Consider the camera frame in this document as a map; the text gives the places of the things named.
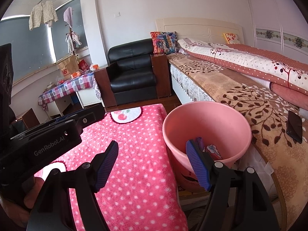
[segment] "bed headboard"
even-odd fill
[[[244,44],[243,30],[238,24],[206,18],[162,18],[156,19],[156,27],[161,32],[177,32],[177,38],[192,38],[205,42],[225,44],[223,33],[237,34]]]

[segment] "window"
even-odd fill
[[[63,13],[68,8],[73,8],[73,28],[72,30],[79,35],[82,43],[80,48],[87,46],[86,35],[84,33],[84,22],[82,20],[80,0],[72,0],[57,10],[57,16],[59,21],[53,24],[51,28],[52,40],[54,43],[54,52],[56,54],[57,61],[62,59],[68,54],[67,43],[65,42],[66,34],[69,33],[69,26],[65,26],[67,23],[63,19]]]
[[[0,22],[0,45],[7,43],[12,44],[13,81],[54,62],[48,42],[48,26],[41,25],[30,31],[29,17]]]
[[[81,49],[87,46],[87,40],[80,0],[72,0],[59,8],[56,11],[59,20],[53,23],[52,28],[41,24],[40,27],[30,31],[29,17],[0,22],[0,45],[12,44],[14,82],[55,63],[68,54],[65,37],[69,33],[69,26],[65,26],[63,13],[70,6],[73,8],[72,30],[80,37]]]

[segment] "paper bag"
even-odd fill
[[[61,69],[65,80],[69,80],[70,75],[79,71],[78,61],[75,55],[64,59],[57,66]]]

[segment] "hanging jacket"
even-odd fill
[[[37,28],[41,25],[41,23],[46,23],[51,27],[52,21],[58,21],[57,13],[54,9],[52,1],[46,1],[45,4],[39,3],[35,5],[31,11],[29,18],[29,29],[32,30]]]
[[[65,41],[67,42],[67,49],[70,55],[73,55],[74,51],[73,41],[78,45],[82,44],[79,40],[79,36],[74,31],[72,32],[72,37],[70,36],[70,34],[66,35]]]
[[[45,4],[43,5],[43,17],[44,17],[44,23],[48,24],[49,27],[50,25],[52,26],[53,21],[56,22],[58,20],[57,13],[56,10],[54,9],[52,1],[46,1]]]
[[[29,29],[30,30],[37,28],[41,25],[41,22],[43,19],[42,15],[43,15],[43,5],[42,3],[39,3],[35,5],[31,11],[30,18],[29,18]]]

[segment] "black sofa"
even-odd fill
[[[152,39],[122,44],[109,50],[110,65],[105,73],[101,70],[95,72],[106,107],[171,95],[170,80],[164,78],[169,76],[167,57],[155,55],[153,51]],[[169,87],[165,93],[158,88],[163,85]]]

